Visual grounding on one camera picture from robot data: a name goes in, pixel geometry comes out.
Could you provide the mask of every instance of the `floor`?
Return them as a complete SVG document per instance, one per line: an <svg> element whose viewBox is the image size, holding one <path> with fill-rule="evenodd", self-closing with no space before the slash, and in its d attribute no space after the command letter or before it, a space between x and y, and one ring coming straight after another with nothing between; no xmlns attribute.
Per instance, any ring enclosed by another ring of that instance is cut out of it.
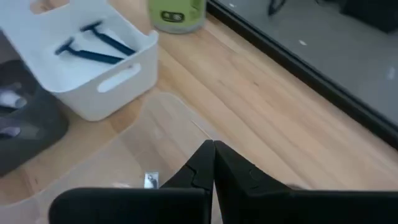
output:
<svg viewBox="0 0 398 224"><path fill-rule="evenodd" d="M61 0L47 2L51 4L46 9L62 4ZM145 0L111 4L143 33L153 29ZM0 203L12 204L37 194L108 146L109 140L137 120L148 98L159 92L177 96L241 155L283 183L306 189L398 189L395 149L214 17L208 15L204 28L191 34L160 32L158 54L156 86L110 117L92 123L65 108L71 124L67 135L0 179ZM168 118L162 121L167 124ZM175 172L184 157L170 146L154 155L157 164L164 166L161 170ZM141 178L147 170L148 158L132 165L138 164L135 177ZM220 215L215 217L220 222Z"/></svg>
<svg viewBox="0 0 398 224"><path fill-rule="evenodd" d="M287 1L271 19L270 0L219 2L398 124L398 32L381 32L325 1Z"/></svg>

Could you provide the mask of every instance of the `transparent plastic bag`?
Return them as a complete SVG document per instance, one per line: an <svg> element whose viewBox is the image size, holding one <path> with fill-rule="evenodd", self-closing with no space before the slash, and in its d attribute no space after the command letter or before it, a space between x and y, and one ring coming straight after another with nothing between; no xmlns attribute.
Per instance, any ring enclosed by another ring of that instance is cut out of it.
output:
<svg viewBox="0 0 398 224"><path fill-rule="evenodd" d="M34 196L0 207L1 223L47 223L53 199L76 187L143 188L145 172L150 171L159 172L162 185L206 139L221 138L178 98L152 95L134 124L90 158Z"/></svg>

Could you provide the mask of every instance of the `razor head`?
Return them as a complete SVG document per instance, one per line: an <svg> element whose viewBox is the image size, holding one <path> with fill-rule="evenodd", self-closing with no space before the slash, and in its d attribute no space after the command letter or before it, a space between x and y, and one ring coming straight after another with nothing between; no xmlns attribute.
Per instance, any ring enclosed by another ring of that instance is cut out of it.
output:
<svg viewBox="0 0 398 224"><path fill-rule="evenodd" d="M73 37L69 38L67 41L65 41L59 48L56 49L55 54L59 55L60 53L68 50L70 48L70 45L75 39Z"/></svg>
<svg viewBox="0 0 398 224"><path fill-rule="evenodd" d="M88 31L88 30L93 30L93 29L95 29L96 26L99 26L101 24L102 24L102 21L96 21L91 24L88 24L87 26L81 27L80 31L84 32L84 31Z"/></svg>

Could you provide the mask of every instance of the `black plastic object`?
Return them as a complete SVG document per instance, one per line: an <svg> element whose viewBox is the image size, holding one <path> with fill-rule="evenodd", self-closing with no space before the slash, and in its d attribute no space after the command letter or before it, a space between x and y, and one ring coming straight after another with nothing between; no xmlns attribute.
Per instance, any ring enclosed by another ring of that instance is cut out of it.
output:
<svg viewBox="0 0 398 224"><path fill-rule="evenodd" d="M133 49L127 47L126 45L118 42L117 40L113 39L112 37L106 35L106 34L102 34L100 32L98 32L98 30L96 29L97 26L101 25L102 21L96 21L92 24L89 24L87 26L84 26L80 29L80 31L85 32L88 30L91 30L92 33L99 38L100 40L102 40L103 42L109 44L110 46L114 47L115 49L117 49L118 51L124 53L127 56L130 56L134 53L136 53Z"/></svg>
<svg viewBox="0 0 398 224"><path fill-rule="evenodd" d="M215 183L224 224L398 223L398 192L293 190L216 141Z"/></svg>
<svg viewBox="0 0 398 224"><path fill-rule="evenodd" d="M259 50L325 97L350 117L398 149L398 126L368 104L304 62L278 41L265 34L218 0L209 0L207 11Z"/></svg>
<svg viewBox="0 0 398 224"><path fill-rule="evenodd" d="M159 190L70 190L54 200L49 220L208 224L213 178L224 224L398 223L398 192L293 190L210 140Z"/></svg>
<svg viewBox="0 0 398 224"><path fill-rule="evenodd" d="M17 136L0 138L0 176L58 141L68 130L68 120L55 98L42 89L19 60L0 64L0 86L13 85L27 104L18 110L0 108L0 129L21 130Z"/></svg>
<svg viewBox="0 0 398 224"><path fill-rule="evenodd" d="M55 54L59 55L60 53L67 51L77 57L85 58L88 60L94 60L97 62L108 63L111 65L114 65L114 64L120 62L121 60L123 60L123 58L119 58L119 57L115 57L115 56L111 56L111 55L99 54L99 53L90 52L87 50L75 50L70 46L73 41L74 41L73 37L69 38L64 44L62 44L55 51Z"/></svg>
<svg viewBox="0 0 398 224"><path fill-rule="evenodd" d="M210 223L215 146L205 141L160 189L74 189L52 203L53 224Z"/></svg>

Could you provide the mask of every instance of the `label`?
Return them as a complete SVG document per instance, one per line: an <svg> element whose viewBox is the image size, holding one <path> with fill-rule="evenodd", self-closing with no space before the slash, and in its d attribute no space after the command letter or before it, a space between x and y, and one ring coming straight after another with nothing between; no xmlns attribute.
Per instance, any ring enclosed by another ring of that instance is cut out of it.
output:
<svg viewBox="0 0 398 224"><path fill-rule="evenodd" d="M190 27L205 16L206 0L148 0L149 15L156 24Z"/></svg>

